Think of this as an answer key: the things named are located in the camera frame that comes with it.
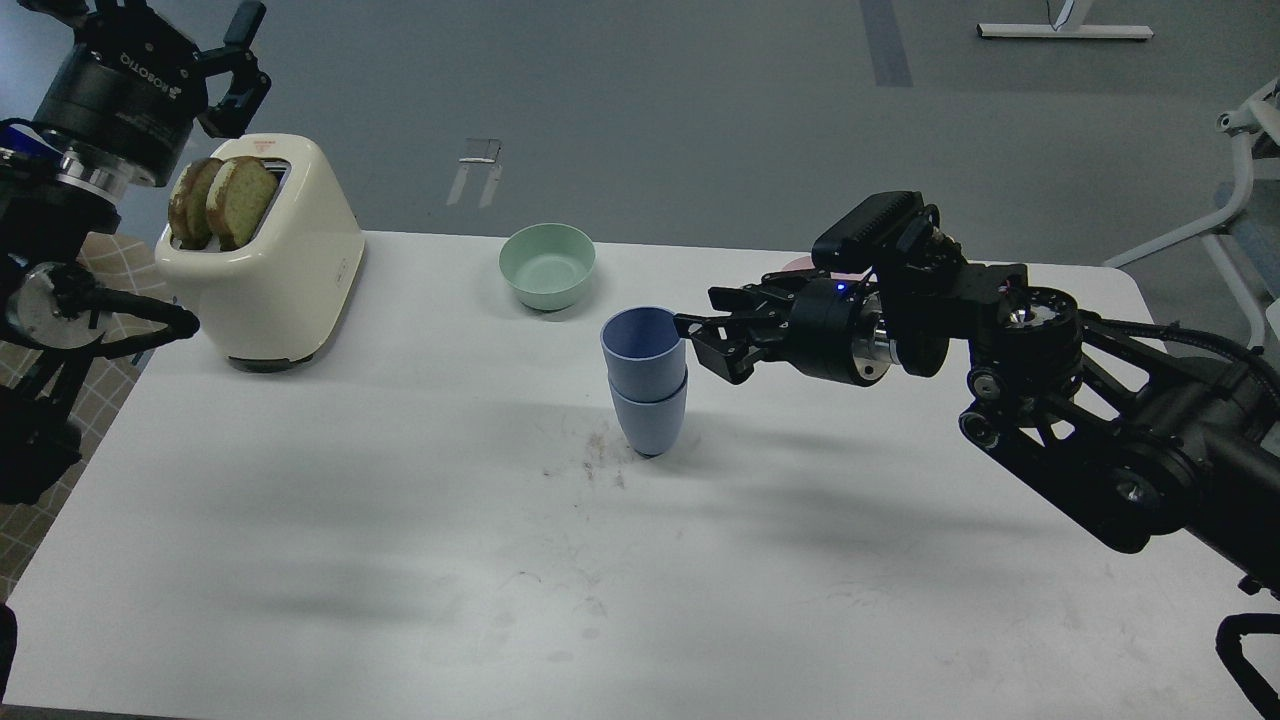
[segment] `toaster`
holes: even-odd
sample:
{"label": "toaster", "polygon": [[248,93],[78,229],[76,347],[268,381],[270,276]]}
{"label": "toaster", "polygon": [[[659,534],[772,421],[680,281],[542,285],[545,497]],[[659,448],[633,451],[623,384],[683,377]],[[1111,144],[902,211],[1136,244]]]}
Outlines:
{"label": "toaster", "polygon": [[165,225],[156,269],[232,364],[255,372],[310,360],[333,334],[365,238],[320,147],[296,135],[224,142],[223,160],[252,155],[279,179],[252,238],[232,251],[182,250]]}

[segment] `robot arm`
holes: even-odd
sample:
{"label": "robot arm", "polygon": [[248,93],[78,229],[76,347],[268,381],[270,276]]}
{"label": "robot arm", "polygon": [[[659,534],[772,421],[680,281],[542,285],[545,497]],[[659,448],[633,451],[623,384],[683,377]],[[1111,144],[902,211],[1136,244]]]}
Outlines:
{"label": "robot arm", "polygon": [[[1280,416],[1280,377],[1258,355],[1210,333],[1083,311],[1062,291],[1029,286],[1025,265],[969,263],[916,192],[869,197],[814,243],[813,263],[712,288],[712,306],[728,315],[680,314],[677,331],[735,384],[758,361],[863,387],[892,365],[932,377],[950,341],[964,340],[974,400],[959,429],[969,442],[1112,550],[1138,552],[1185,528],[1247,574],[1242,589],[1280,597],[1280,459],[1260,447]],[[1174,357],[1138,338],[1220,359]],[[1144,370],[1146,384],[1123,386],[1098,352]],[[1112,419],[1074,402],[1084,386]],[[1239,634],[1220,635],[1220,653],[1270,717],[1275,693],[1243,679],[1252,667]]]}
{"label": "robot arm", "polygon": [[[70,27],[74,47],[35,118],[0,123],[0,341],[42,351],[15,387],[0,387],[0,465],[9,469],[0,502],[36,502],[79,460],[68,416],[93,357],[198,328],[182,307],[104,288],[76,263],[86,234],[115,232],[129,184],[168,184],[192,120],[212,137],[238,137],[271,86],[248,49],[262,3],[242,3],[224,46],[209,51],[143,0],[97,0],[93,12],[79,1],[19,4]],[[227,95],[210,106],[205,81],[228,72]],[[165,327],[105,343],[111,313]]]}

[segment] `bowl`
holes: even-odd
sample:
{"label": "bowl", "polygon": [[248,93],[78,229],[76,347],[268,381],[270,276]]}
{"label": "bowl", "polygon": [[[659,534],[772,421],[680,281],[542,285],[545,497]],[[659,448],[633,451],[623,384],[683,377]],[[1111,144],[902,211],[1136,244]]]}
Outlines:
{"label": "bowl", "polygon": [[511,236],[498,254],[502,277],[535,310],[562,310],[577,302],[594,266],[591,238],[561,223],[530,225]]}

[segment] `floor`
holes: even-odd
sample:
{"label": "floor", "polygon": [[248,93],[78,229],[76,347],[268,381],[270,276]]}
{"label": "floor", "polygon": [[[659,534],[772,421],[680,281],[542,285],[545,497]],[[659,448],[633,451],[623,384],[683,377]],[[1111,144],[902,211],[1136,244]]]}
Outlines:
{"label": "floor", "polygon": [[[202,47],[234,9],[151,4]],[[799,254],[867,195],[909,188],[972,259],[1101,264],[1213,209],[1231,172],[1213,122],[1280,72],[1271,0],[1094,5],[1091,23],[1148,24],[1148,42],[977,37],[1043,22],[1039,0],[268,5],[255,51],[274,85],[251,129],[320,143],[370,229],[557,220]],[[69,40],[0,5],[5,114],[35,110]],[[467,138],[500,151],[460,187]],[[183,161],[214,147],[197,129]],[[159,236],[165,201],[131,190],[122,232]],[[1158,320],[1244,340],[1196,243],[1126,269]]]}

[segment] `cup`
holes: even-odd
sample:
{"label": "cup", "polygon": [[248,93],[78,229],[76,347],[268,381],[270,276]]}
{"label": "cup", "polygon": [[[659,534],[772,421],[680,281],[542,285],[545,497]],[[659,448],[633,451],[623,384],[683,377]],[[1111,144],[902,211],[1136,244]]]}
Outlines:
{"label": "cup", "polygon": [[666,307],[631,307],[604,323],[600,347],[609,384],[634,402],[658,402],[685,383],[685,338]]}
{"label": "cup", "polygon": [[657,402],[636,402],[625,397],[611,382],[613,409],[618,414],[618,424],[632,450],[653,457],[662,455],[676,445],[680,428],[685,424],[685,397],[689,395],[689,373],[671,396]]}

